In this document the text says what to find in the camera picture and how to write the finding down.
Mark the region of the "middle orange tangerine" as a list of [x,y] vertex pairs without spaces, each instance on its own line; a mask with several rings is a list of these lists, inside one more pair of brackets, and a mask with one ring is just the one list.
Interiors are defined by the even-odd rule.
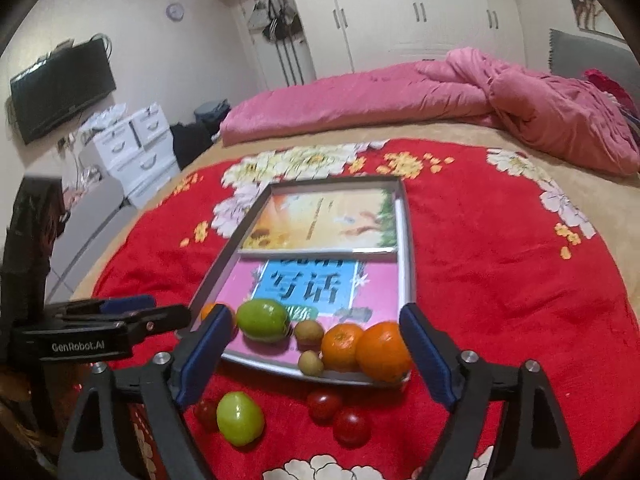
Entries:
[[324,367],[341,373],[356,372],[357,344],[363,334],[364,329],[354,323],[340,323],[330,328],[320,347]]

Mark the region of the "grey quilted headboard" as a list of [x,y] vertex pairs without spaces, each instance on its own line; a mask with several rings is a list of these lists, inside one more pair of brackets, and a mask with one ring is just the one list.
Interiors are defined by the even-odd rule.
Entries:
[[639,64],[628,49],[552,28],[548,64],[553,75],[566,78],[582,78],[586,70],[600,70],[639,106]]

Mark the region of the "tree painting wall art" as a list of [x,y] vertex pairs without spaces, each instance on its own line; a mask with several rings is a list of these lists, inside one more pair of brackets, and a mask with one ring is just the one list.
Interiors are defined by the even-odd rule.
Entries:
[[584,32],[623,40],[623,35],[598,0],[570,0],[576,25]]

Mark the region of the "red cherry tomato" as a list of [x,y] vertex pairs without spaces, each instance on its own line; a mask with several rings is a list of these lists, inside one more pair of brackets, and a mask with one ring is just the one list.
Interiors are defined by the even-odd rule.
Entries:
[[335,415],[341,411],[343,401],[336,393],[328,390],[316,390],[309,393],[306,399],[308,415],[319,425],[331,425]]
[[333,419],[334,440],[343,448],[360,448],[371,437],[372,425],[370,417],[362,411],[345,408]]
[[206,432],[218,430],[217,403],[213,399],[204,398],[194,408],[194,416]]

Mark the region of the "large green fruit in tray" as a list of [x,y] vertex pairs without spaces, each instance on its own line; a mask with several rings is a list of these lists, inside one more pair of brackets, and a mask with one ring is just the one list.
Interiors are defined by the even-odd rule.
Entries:
[[262,298],[247,300],[238,307],[236,325],[246,338],[265,344],[275,344],[285,339],[291,330],[285,306]]

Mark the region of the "sunflower cover book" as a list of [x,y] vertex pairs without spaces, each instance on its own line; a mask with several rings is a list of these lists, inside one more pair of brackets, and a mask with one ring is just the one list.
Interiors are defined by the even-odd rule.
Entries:
[[393,252],[394,193],[384,188],[269,197],[241,248],[268,252]]

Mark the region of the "white wardrobe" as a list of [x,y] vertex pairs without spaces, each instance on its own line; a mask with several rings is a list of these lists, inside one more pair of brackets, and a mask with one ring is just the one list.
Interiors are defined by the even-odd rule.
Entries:
[[474,47],[524,63],[515,0],[294,0],[317,76],[440,60]]

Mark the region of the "grey metal tray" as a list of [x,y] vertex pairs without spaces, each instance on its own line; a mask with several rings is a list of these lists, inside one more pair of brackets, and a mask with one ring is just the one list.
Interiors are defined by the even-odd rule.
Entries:
[[313,320],[368,328],[398,319],[416,298],[409,206],[398,177],[356,176],[271,183],[233,231],[189,308],[280,302],[292,325]]

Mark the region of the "small brown kiwi fruit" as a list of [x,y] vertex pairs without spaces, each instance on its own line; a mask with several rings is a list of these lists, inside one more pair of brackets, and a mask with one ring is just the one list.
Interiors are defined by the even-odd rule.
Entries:
[[299,356],[297,367],[305,376],[310,377],[319,377],[324,371],[322,359],[312,350],[304,351]]

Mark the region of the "white drawer cabinet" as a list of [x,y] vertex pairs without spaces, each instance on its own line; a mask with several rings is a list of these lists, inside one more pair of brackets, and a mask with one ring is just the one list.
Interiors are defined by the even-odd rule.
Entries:
[[84,169],[96,168],[102,177],[116,179],[138,209],[180,172],[170,125],[157,103],[95,134],[79,161]]

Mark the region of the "round wall clock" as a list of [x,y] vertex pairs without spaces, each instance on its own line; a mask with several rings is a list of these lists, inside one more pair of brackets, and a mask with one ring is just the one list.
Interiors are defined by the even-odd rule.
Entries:
[[184,7],[181,3],[169,3],[166,8],[166,16],[174,23],[179,23],[184,18]]

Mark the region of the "red floral blanket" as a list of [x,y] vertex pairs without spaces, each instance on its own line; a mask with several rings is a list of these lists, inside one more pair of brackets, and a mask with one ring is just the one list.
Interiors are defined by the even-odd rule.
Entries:
[[[578,467],[593,470],[638,426],[639,327],[597,225],[521,153],[400,139],[222,162],[188,174],[142,214],[93,292],[186,302],[268,182],[364,174],[405,183],[426,316],[485,359],[541,362]],[[302,382],[227,364],[206,396],[233,390],[266,416],[251,448],[232,448],[188,416],[221,479],[411,479],[446,418],[416,378],[394,390],[352,390],[345,401],[368,416],[372,434],[349,450],[310,419]]]

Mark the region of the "beige bed sheet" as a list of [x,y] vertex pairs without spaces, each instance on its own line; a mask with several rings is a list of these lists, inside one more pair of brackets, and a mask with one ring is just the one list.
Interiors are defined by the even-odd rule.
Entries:
[[136,216],[112,239],[103,254],[82,279],[72,297],[81,299],[91,295],[104,266],[122,246],[138,218],[146,210],[156,207],[158,203],[169,196],[181,180],[192,171],[218,164],[218,162],[226,162],[263,151],[281,151],[297,145],[362,143],[394,139],[409,139],[412,143],[423,139],[484,146],[485,148],[504,148],[528,155],[534,164],[548,171],[548,174],[558,182],[572,203],[596,227],[620,269],[632,308],[635,311],[639,310],[639,179],[637,177],[619,179],[592,174],[587,170],[570,166],[562,160],[528,148],[503,131],[464,124],[463,122],[424,122],[423,124],[335,130],[289,136],[288,138],[265,139],[232,146],[218,143],[198,156],[178,176],[168,181],[160,189],[160,192],[157,192],[152,200],[136,213]]

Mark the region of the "green fruit on blanket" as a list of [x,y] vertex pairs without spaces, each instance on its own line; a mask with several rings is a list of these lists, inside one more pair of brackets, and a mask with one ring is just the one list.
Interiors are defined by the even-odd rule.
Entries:
[[257,440],[265,428],[262,409],[242,391],[228,392],[220,399],[216,419],[224,438],[237,448]]

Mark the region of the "black wall television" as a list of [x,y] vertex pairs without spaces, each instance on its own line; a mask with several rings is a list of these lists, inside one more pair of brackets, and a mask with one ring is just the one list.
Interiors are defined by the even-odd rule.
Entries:
[[10,80],[17,132],[24,144],[41,139],[116,90],[101,39],[49,55]]

